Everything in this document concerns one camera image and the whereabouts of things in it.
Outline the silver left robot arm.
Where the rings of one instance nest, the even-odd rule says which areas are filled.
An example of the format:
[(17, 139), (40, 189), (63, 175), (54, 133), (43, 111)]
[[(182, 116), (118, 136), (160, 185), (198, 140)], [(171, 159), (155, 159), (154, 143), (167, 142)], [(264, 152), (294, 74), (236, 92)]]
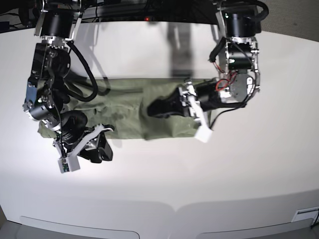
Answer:
[(191, 97), (204, 112), (233, 111), (245, 107), (259, 91), (256, 34), (261, 33), (261, 22), (269, 15), (268, 6), (260, 0), (215, 0), (213, 4), (221, 38), (208, 61), (219, 71), (220, 78), (179, 86), (169, 96), (154, 100), (147, 107), (148, 116), (192, 117), (196, 112)]

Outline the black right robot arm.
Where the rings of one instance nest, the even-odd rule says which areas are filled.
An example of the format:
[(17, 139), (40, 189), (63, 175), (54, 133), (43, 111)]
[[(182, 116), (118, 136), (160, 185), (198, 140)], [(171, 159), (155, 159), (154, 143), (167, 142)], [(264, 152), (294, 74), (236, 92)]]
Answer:
[[(65, 170), (72, 158), (82, 157), (92, 163), (113, 159), (105, 133), (112, 125), (88, 127), (87, 116), (79, 110), (67, 110), (71, 99), (90, 102), (98, 94), (98, 85), (91, 69), (74, 44), (77, 30), (90, 0), (44, 0), (41, 3), (35, 36), (41, 39), (35, 46), (30, 76), (27, 80), (23, 110), (34, 121), (40, 121), (52, 131), (55, 147)], [(74, 52), (92, 84), (92, 93), (81, 96), (65, 83)]]

